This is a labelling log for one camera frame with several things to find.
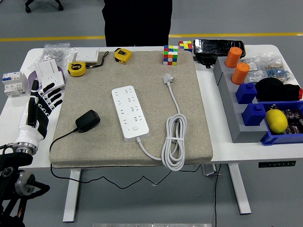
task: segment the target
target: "yellow tape measure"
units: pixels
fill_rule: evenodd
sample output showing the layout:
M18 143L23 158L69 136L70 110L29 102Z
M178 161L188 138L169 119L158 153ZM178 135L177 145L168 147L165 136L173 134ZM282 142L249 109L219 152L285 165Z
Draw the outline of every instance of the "yellow tape measure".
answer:
M127 49L118 48L115 50L115 60L121 64L126 65L132 57L132 52Z
M86 72L86 64L85 62L71 62L67 71L73 77L80 77Z

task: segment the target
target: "robotic arm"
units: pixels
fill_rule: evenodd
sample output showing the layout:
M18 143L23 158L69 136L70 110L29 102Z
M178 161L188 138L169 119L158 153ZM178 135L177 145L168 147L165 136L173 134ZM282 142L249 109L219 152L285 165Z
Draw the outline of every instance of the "robotic arm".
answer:
M28 171L19 170L20 166L28 166L33 161L33 155L38 151L39 142L46 137L48 116L52 110L62 103L60 88L49 92L54 83L38 90L39 82L34 80L30 99L27 103L20 123L19 135L14 143L3 145L0 155L0 227L25 227L23 217L27 200L41 196L49 191L50 187L36 181L35 176ZM5 154L11 148L13 153ZM18 213L10 214L20 199ZM4 209L3 201L9 204Z

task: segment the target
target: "rubik's cube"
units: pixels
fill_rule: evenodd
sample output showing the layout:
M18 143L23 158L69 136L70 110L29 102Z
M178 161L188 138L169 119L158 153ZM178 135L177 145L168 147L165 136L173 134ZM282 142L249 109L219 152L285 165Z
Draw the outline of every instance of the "rubik's cube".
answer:
M177 65L178 46L165 45L163 52L163 65Z
M179 50L192 52L193 45L191 41L179 41Z

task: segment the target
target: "blue plastic bin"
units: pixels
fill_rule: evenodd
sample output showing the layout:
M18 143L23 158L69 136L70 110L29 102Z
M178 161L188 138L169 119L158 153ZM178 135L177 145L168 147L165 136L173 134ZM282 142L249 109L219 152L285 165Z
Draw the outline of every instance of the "blue plastic bin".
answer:
M259 102L263 104L265 110L272 104L276 104L278 109L287 110L287 109L299 109L303 113L303 101L288 101L288 102ZM287 143L303 143L303 133L301 134L288 134L288 135L272 135L271 131L265 121L268 132L261 139L261 143L264 146L270 146L273 144L287 144Z

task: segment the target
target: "yellow floor line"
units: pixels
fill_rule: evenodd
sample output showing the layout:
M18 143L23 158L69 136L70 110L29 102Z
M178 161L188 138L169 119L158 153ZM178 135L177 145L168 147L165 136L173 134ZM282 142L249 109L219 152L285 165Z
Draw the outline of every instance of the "yellow floor line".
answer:
M205 33L205 34L175 34L170 38L187 37L239 37L239 36L300 36L303 32L281 32L281 33ZM22 38L0 38L0 42L22 42L22 41L49 41L49 40L85 40L105 39L100 36L59 36L59 37L22 37Z

